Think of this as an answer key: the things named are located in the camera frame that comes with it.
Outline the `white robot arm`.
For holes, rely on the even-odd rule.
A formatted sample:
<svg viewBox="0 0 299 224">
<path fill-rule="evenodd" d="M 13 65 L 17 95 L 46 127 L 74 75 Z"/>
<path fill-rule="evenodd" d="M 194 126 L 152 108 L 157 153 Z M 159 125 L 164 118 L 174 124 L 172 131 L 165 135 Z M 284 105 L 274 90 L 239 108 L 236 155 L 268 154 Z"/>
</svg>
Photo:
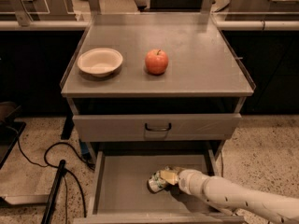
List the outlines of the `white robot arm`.
<svg viewBox="0 0 299 224">
<path fill-rule="evenodd" d="M 299 200 L 247 189 L 221 176 L 192 169 L 162 170 L 161 179 L 218 209 L 244 209 L 273 224 L 299 224 Z"/>
</svg>

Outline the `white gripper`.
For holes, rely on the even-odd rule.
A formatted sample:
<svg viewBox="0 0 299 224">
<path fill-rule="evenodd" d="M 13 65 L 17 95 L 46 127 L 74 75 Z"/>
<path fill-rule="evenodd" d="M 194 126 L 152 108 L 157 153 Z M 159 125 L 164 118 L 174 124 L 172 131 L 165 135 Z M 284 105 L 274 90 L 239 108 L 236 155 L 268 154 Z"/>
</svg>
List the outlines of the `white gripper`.
<svg viewBox="0 0 299 224">
<path fill-rule="evenodd" d="M 171 185 L 178 183 L 178 187 L 181 191 L 196 198 L 206 197 L 204 186 L 209 179 L 208 175 L 197 170 L 183 167 L 174 167 L 174 170 L 162 170 L 160 172 L 161 179 Z"/>
</svg>

